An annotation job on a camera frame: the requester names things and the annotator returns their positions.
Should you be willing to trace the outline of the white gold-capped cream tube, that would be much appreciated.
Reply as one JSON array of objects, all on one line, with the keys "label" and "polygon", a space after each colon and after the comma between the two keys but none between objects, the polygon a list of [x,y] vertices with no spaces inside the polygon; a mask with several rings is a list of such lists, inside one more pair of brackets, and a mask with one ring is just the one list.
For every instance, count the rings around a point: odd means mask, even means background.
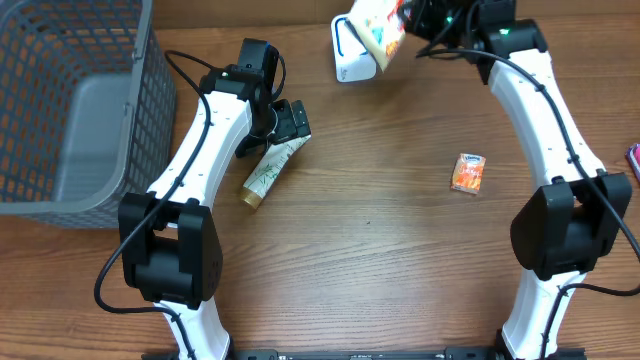
[{"label": "white gold-capped cream tube", "polygon": [[311,139],[310,135],[273,145],[244,182],[240,198],[256,210],[269,193],[290,157]]}]

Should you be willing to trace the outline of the beige snack bag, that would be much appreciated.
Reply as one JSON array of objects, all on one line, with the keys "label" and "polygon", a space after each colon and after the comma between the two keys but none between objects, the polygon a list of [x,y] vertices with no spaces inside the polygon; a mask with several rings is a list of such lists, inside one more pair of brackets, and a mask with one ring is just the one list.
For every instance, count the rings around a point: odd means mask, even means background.
[{"label": "beige snack bag", "polygon": [[399,13],[403,0],[355,0],[347,19],[382,72],[405,38],[405,21]]}]

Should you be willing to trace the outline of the purple red sachet pack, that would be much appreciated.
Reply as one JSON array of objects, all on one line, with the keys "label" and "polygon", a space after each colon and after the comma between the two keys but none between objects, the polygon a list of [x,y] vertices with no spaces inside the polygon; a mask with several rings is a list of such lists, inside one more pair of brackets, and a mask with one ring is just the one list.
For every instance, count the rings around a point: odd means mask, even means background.
[{"label": "purple red sachet pack", "polygon": [[629,166],[638,182],[640,182],[640,144],[632,145],[625,153]]}]

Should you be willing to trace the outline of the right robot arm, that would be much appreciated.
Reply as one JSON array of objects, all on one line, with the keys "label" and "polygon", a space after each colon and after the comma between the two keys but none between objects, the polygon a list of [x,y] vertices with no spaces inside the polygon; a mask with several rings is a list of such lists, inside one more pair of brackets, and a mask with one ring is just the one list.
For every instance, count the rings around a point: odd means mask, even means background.
[{"label": "right robot arm", "polygon": [[557,335],[573,294],[608,255],[632,187],[609,173],[579,132],[556,83],[538,24],[520,19],[512,1],[403,3],[407,32],[426,40],[424,57],[448,54],[476,66],[516,132],[534,191],[513,219],[510,239],[522,273],[495,359],[568,359]]}]

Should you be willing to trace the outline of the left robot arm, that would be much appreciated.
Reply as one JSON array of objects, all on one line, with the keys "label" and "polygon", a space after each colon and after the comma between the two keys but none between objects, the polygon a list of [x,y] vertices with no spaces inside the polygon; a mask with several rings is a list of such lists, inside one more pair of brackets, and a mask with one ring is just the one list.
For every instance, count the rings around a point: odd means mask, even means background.
[{"label": "left robot arm", "polygon": [[197,85],[194,121],[166,170],[143,194],[126,194],[118,223],[128,286],[167,319],[177,359],[232,359],[214,294],[223,267],[212,208],[233,157],[263,148],[241,196],[258,207],[290,157],[311,138],[301,102],[280,98],[275,71],[214,68]]}]

